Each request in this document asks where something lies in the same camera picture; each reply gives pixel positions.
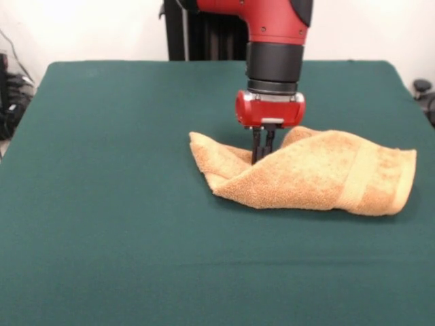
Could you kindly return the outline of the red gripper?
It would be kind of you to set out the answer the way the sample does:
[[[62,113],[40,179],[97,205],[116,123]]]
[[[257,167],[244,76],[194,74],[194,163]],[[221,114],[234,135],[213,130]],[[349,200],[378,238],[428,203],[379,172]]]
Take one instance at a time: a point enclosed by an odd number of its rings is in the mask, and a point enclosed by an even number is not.
[[[235,103],[237,121],[244,127],[253,127],[251,163],[255,164],[263,156],[273,151],[275,127],[265,127],[266,142],[261,146],[262,129],[265,124],[275,124],[280,128],[299,125],[305,114],[305,97],[297,92],[293,95],[270,95],[239,90]]]

